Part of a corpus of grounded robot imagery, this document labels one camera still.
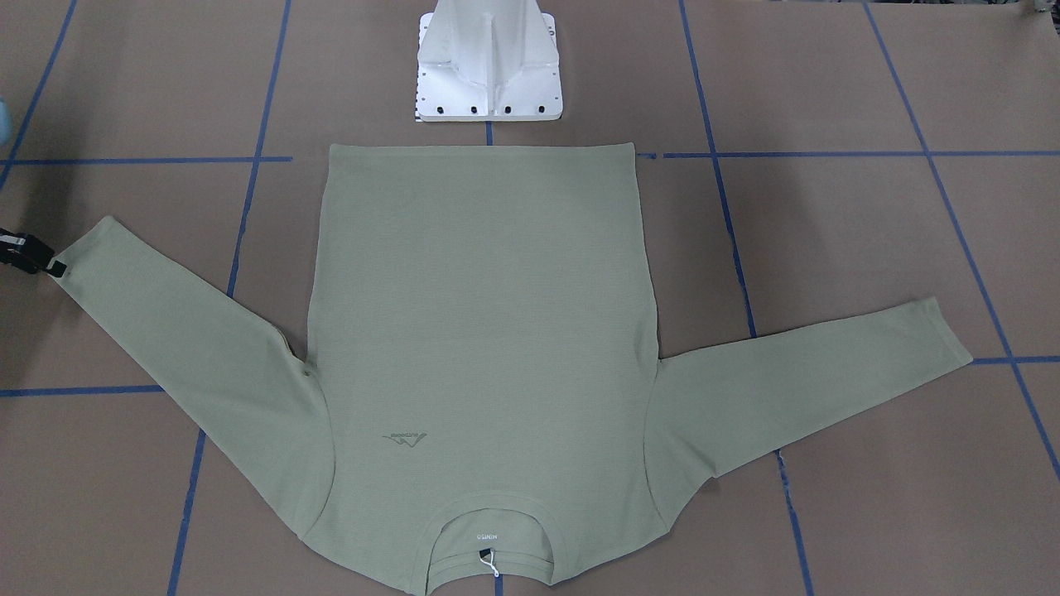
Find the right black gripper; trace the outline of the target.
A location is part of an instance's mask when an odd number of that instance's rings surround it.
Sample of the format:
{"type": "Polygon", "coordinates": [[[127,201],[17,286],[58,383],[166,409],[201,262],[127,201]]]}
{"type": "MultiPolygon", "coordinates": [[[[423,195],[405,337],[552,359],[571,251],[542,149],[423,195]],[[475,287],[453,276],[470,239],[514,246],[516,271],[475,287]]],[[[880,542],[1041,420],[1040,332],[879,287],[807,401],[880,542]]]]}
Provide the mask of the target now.
{"type": "Polygon", "coordinates": [[[40,238],[26,233],[12,233],[1,229],[1,263],[26,274],[43,274],[61,278],[67,265],[56,259],[56,252],[40,238]]]}

